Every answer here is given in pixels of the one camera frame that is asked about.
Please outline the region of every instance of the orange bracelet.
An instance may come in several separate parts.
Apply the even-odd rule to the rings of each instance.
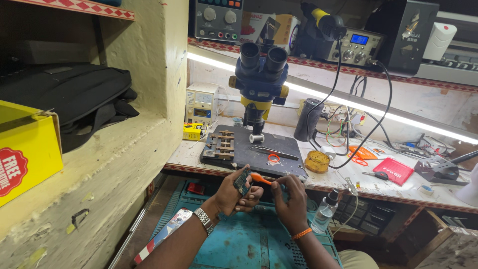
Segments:
[[[308,233],[310,233],[310,232],[312,232],[312,229],[311,229],[311,228],[308,228],[307,230],[305,230],[305,231],[303,231],[303,232],[301,232],[301,233],[298,233],[298,234],[292,236],[291,239],[292,239],[292,240],[297,240],[297,239],[301,238],[302,236],[304,236],[304,235],[306,235],[306,234],[308,234]]]

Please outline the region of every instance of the person's right hand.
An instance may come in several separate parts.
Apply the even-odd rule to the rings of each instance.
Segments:
[[[280,184],[284,184],[290,192],[291,199],[284,203]],[[272,193],[275,197],[275,210],[282,224],[291,236],[309,228],[307,223],[307,194],[304,184],[295,175],[288,175],[272,182]]]

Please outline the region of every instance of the knob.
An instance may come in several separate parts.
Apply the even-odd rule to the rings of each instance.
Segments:
[[[229,24],[235,23],[237,19],[237,15],[233,11],[226,12],[226,15],[224,16],[224,20]]]
[[[206,21],[212,21],[216,17],[216,12],[212,8],[206,8],[204,10],[204,18]]]
[[[354,56],[354,52],[349,49],[344,52],[344,60],[351,59],[353,58],[353,56]]]
[[[358,62],[364,60],[365,57],[366,57],[365,53],[359,52],[359,53],[357,53],[357,55],[355,56],[355,62],[358,63]]]

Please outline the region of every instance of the orange brush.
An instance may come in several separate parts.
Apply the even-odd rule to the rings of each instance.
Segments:
[[[253,181],[256,181],[256,182],[262,182],[262,183],[266,183],[268,185],[272,185],[271,182],[265,180],[261,175],[259,175],[258,173],[251,173],[250,174],[250,177],[252,178]]]

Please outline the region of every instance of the led light strip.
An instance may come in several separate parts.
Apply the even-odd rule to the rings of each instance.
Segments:
[[[217,60],[214,60],[214,59],[211,59],[211,58],[208,58],[208,57],[200,56],[200,55],[197,55],[197,54],[194,54],[194,53],[191,53],[191,52],[188,52],[187,58],[191,59],[191,60],[194,60],[194,61],[204,63],[204,64],[212,65],[212,66],[217,67],[217,68],[228,70],[228,71],[231,71],[231,72],[235,72],[235,70],[236,70],[236,67],[233,66],[233,65],[230,65],[230,64],[227,64],[227,63],[224,63],[224,62],[221,62],[221,61],[217,61]],[[313,89],[309,89],[309,88],[306,88],[306,87],[303,87],[303,86],[300,86],[300,85],[297,85],[297,84],[293,84],[293,83],[290,83],[290,82],[286,82],[286,83],[284,83],[284,85],[288,86],[291,90],[296,90],[298,92],[309,94],[309,95],[312,95],[312,96],[315,96],[315,97],[318,97],[318,98],[323,99],[327,96],[326,93],[319,92],[319,91],[316,91],[316,90],[313,90]],[[363,111],[367,111],[367,112],[369,112],[371,114],[374,114],[374,115],[377,115],[377,116],[383,116],[384,113],[385,113],[385,111],[381,111],[379,109],[375,109],[375,108],[372,108],[372,107],[369,107],[369,106],[366,106],[366,105],[362,105],[362,104],[355,103],[355,102],[352,102],[352,101],[349,101],[349,100],[345,100],[345,99],[342,99],[342,98],[339,98],[339,97],[336,97],[336,96],[333,96],[333,95],[330,96],[327,100],[331,101],[331,102],[343,104],[343,105],[346,105],[346,106],[349,106],[349,107],[353,107],[353,108],[356,108],[356,109],[360,109],[360,110],[363,110]],[[468,142],[468,143],[471,143],[471,144],[474,144],[474,145],[478,145],[478,139],[468,137],[468,136],[465,136],[465,135],[462,135],[462,134],[457,134],[457,133],[447,131],[447,130],[444,130],[442,128],[438,128],[438,127],[435,127],[435,126],[431,126],[431,125],[428,125],[428,124],[425,124],[425,123],[421,123],[421,122],[418,122],[418,121],[414,121],[412,119],[401,117],[401,116],[392,114],[390,112],[388,112],[387,115],[385,115],[385,117],[387,119],[391,119],[391,120],[394,120],[394,121],[397,121],[397,122],[400,122],[400,123],[408,124],[408,125],[411,125],[411,126],[414,126],[414,127],[422,128],[424,130],[434,132],[434,133],[437,133],[437,134],[441,134],[441,135],[445,135],[445,136],[448,136],[448,137],[451,137],[451,138],[454,138],[454,139],[457,139],[457,140],[460,140],[460,141],[463,141],[463,142]]]

